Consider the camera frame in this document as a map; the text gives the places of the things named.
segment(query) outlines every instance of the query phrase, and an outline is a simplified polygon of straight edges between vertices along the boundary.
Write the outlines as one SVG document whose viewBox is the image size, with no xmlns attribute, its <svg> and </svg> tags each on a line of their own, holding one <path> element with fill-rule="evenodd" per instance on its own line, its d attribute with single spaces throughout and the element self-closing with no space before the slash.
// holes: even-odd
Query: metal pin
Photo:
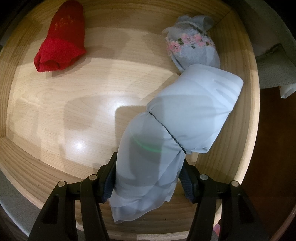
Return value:
<svg viewBox="0 0 296 241">
<path fill-rule="evenodd" d="M 65 186 L 65 184 L 66 183 L 64 181 L 59 181 L 57 186 L 61 188 L 61 187 Z"/>
<path fill-rule="evenodd" d="M 234 187 L 238 187 L 239 186 L 239 183 L 237 181 L 232 181 L 231 182 L 231 185 L 233 185 Z"/>
<path fill-rule="evenodd" d="M 205 181 L 208 179 L 208 176 L 206 174 L 201 174 L 200 179 Z"/>
<path fill-rule="evenodd" d="M 97 178 L 98 178 L 98 176 L 95 175 L 95 174 L 92 174 L 92 175 L 89 176 L 89 180 L 91 180 L 91 181 L 94 181 L 94 180 L 96 180 Z"/>
</svg>

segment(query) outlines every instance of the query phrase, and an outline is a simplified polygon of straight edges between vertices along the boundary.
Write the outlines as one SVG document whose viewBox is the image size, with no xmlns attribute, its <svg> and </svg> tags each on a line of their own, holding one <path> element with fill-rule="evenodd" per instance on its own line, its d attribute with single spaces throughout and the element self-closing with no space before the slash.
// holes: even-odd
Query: black elastic band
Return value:
<svg viewBox="0 0 296 241">
<path fill-rule="evenodd" d="M 184 151 L 185 155 L 187 154 L 185 149 L 180 145 L 180 143 L 177 141 L 177 139 L 168 131 L 168 129 L 149 111 L 147 111 L 150 115 L 152 115 L 166 130 L 167 132 L 171 135 L 173 140 L 181 147 L 181 149 Z"/>
</svg>

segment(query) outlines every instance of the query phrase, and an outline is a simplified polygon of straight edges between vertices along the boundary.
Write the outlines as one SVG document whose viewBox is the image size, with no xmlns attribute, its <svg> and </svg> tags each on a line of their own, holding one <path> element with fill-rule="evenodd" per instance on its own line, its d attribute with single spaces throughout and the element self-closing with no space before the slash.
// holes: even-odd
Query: red cloth bundle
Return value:
<svg viewBox="0 0 296 241">
<path fill-rule="evenodd" d="M 64 2 L 53 16 L 48 34 L 34 58 L 38 72 L 65 69 L 86 53 L 82 5 Z"/>
</svg>

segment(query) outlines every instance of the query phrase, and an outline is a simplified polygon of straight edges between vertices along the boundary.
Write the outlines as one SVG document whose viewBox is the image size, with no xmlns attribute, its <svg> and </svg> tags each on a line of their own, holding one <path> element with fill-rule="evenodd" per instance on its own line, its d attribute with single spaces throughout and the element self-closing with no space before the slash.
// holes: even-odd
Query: rolled white fabric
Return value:
<svg viewBox="0 0 296 241">
<path fill-rule="evenodd" d="M 127 126 L 119 144 L 109 204 L 116 223 L 170 201 L 185 153 L 206 153 L 240 94 L 243 81 L 214 67 L 189 66 Z"/>
</svg>

